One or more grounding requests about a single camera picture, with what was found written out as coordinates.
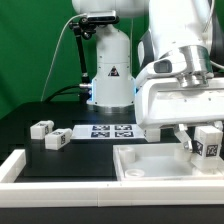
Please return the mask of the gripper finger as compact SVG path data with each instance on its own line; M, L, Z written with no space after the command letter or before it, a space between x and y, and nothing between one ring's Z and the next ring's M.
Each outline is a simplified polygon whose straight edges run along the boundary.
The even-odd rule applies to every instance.
M174 127L174 134L182 143L183 148L189 152L193 152L192 140L187 134L188 127L186 124L178 124Z

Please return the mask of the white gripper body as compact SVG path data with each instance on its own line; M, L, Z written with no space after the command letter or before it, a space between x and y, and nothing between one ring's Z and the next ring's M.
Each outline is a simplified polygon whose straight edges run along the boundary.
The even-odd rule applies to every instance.
M224 78L196 88L181 88L175 78L148 80L136 94L135 117L141 129L223 121Z

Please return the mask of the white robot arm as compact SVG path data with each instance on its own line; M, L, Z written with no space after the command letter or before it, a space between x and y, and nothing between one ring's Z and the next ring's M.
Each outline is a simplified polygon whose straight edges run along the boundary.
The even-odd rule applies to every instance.
M138 51L135 116L143 129L224 120L224 78L213 74L215 0L72 0L80 13L149 15Z

